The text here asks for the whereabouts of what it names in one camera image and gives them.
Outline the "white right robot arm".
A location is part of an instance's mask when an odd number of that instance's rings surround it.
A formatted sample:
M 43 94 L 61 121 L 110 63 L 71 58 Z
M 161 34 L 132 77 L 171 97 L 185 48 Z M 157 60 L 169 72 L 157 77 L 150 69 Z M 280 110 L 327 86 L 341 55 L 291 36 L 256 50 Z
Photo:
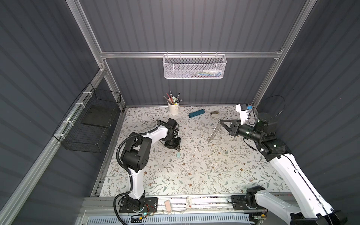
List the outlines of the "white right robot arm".
M 311 184 L 285 142 L 276 138 L 277 122 L 268 113 L 259 113 L 253 126 L 241 120 L 220 120 L 231 136 L 253 141 L 254 148 L 279 173 L 297 206 L 284 202 L 262 186 L 247 189 L 246 206 L 270 210 L 289 225 L 344 225 L 348 219 L 336 211 Z

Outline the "silver metal carabiner key holder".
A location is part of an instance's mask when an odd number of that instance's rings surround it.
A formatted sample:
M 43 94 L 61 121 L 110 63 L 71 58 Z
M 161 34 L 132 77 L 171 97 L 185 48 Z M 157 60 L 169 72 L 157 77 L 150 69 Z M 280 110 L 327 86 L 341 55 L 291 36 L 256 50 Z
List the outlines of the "silver metal carabiner key holder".
M 216 123 L 216 127 L 214 128 L 213 132 L 211 133 L 211 135 L 209 136 L 209 138 L 207 139 L 208 143 L 210 143 L 215 136 L 217 135 L 218 131 L 220 130 L 221 124 L 220 121 L 225 119 L 225 116 L 220 116 L 219 114 L 215 115 L 212 114 L 211 117 L 217 122 Z

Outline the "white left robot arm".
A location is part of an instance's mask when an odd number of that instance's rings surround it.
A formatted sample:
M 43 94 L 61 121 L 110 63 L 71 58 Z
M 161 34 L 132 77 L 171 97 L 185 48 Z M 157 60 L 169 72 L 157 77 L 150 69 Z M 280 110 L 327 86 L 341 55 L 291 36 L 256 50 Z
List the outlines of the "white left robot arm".
M 145 205 L 142 170 L 149 161 L 152 145 L 157 141 L 163 141 L 165 147 L 179 150 L 181 138 L 178 137 L 178 131 L 179 125 L 176 120 L 157 120 L 156 127 L 147 132 L 130 133 L 116 150 L 118 164 L 129 175 L 130 190 L 125 194 L 125 198 L 132 210 L 139 212 Z

